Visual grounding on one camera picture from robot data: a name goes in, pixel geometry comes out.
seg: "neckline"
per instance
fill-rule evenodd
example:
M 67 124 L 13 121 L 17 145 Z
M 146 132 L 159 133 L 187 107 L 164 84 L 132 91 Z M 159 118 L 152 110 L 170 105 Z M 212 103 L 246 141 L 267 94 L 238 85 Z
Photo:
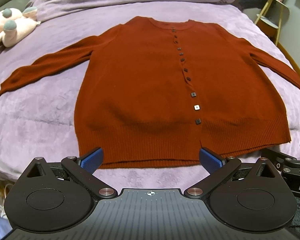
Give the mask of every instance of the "neckline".
M 157 21 L 153 18 L 147 18 L 154 26 L 165 29 L 165 30 L 186 30 L 191 28 L 194 25 L 193 20 L 188 20 L 186 22 L 181 22 L 181 23 L 172 23 L 172 22 L 160 22 Z

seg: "wooden table leg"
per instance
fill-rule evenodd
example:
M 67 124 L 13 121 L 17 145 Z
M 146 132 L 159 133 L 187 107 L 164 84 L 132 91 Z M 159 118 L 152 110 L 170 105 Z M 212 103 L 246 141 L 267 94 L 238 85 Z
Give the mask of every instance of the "wooden table leg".
M 272 2 L 273 2 L 273 0 L 271 0 L 271 1 L 269 2 L 269 5 L 268 5 L 267 9 L 266 9 L 265 12 L 263 13 L 264 16 L 267 15 L 267 12 L 268 12 L 268 10 L 270 9 L 270 6 L 271 6 Z
M 265 6 L 262 8 L 258 18 L 256 19 L 256 21 L 254 22 L 254 24 L 257 24 L 258 21 L 260 20 L 261 16 L 263 16 L 264 12 L 266 11 L 266 9 L 268 8 L 269 4 L 270 4 L 271 0 L 268 0 L 265 4 Z
M 277 37 L 275 38 L 275 45 L 278 46 L 279 37 L 280 37 L 280 30 L 281 30 L 281 22 L 282 22 L 282 16 L 283 16 L 283 6 L 281 5 L 280 9 L 280 18 L 279 18 L 279 24 L 278 24 L 278 31 L 277 31 Z

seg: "red cardigan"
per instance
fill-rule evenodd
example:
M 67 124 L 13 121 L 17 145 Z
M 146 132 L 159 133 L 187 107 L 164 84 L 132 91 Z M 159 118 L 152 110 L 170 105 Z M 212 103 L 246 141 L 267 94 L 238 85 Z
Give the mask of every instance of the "red cardigan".
M 284 103 L 262 65 L 300 89 L 285 63 L 214 23 L 135 17 L 15 70 L 0 95 L 90 60 L 74 111 L 80 155 L 102 168 L 198 164 L 291 141 Z

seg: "plush toy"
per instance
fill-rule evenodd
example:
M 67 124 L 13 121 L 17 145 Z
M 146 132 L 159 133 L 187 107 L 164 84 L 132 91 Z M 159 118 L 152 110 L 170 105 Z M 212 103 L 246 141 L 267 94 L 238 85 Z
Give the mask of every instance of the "plush toy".
M 0 42 L 11 47 L 28 36 L 40 22 L 36 21 L 37 8 L 29 7 L 21 13 L 7 8 L 0 12 Z

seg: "bed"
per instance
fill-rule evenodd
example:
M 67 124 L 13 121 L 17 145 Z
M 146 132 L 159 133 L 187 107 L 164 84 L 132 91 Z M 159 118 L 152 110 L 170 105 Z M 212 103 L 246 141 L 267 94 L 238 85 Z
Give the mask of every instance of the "bed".
M 165 22 L 189 19 L 218 23 L 287 63 L 279 49 L 245 14 L 230 5 L 234 0 L 31 0 L 42 21 L 34 32 L 9 49 L 0 47 L 0 83 L 12 71 L 58 51 L 84 37 L 99 35 L 135 16 Z M 0 178 L 16 180 L 36 156 L 59 162 L 78 156 L 74 106 L 88 62 L 45 77 L 0 97 Z M 261 67 L 281 95 L 292 141 L 277 150 L 300 160 L 300 90 L 276 73 Z M 259 152 L 240 156 L 255 162 Z M 148 169 L 100 169 L 99 179 L 116 188 L 188 188 L 208 173 L 201 166 Z

